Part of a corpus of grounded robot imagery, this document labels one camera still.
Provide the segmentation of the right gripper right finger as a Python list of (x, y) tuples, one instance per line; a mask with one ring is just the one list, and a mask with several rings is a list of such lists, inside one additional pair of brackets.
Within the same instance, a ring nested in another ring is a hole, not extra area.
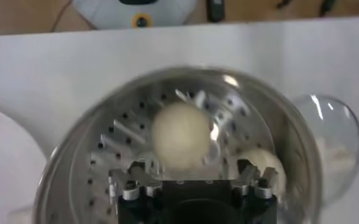
[(239, 159), (236, 164), (239, 176), (230, 181), (232, 189), (238, 191), (241, 196), (246, 196), (252, 192), (256, 198), (262, 200), (275, 197), (272, 191), (278, 175), (275, 168), (266, 167), (263, 175), (260, 175), (258, 167), (247, 159)]

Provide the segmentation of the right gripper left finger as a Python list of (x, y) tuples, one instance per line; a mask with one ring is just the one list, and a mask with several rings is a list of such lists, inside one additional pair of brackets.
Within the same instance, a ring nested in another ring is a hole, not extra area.
[(121, 197), (125, 201), (137, 200), (141, 190), (147, 197), (156, 197), (162, 182), (144, 171), (143, 163), (135, 162), (128, 169), (111, 169), (108, 172), (108, 194), (114, 203)]

